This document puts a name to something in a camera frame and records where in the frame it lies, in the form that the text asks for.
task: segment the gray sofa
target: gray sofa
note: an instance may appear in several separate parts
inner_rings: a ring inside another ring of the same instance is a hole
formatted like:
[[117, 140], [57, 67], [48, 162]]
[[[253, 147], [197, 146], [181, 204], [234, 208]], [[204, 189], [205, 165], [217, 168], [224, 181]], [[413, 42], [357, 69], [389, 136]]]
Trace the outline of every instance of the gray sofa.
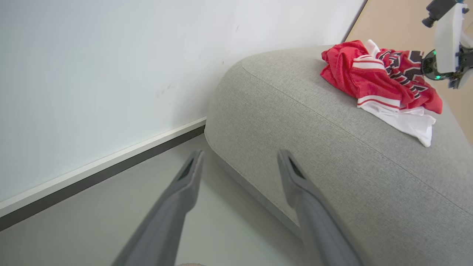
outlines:
[[473, 265], [473, 149], [447, 104], [425, 148], [320, 76], [328, 48], [232, 66], [205, 128], [222, 166], [298, 235], [276, 162], [288, 149], [376, 265]]

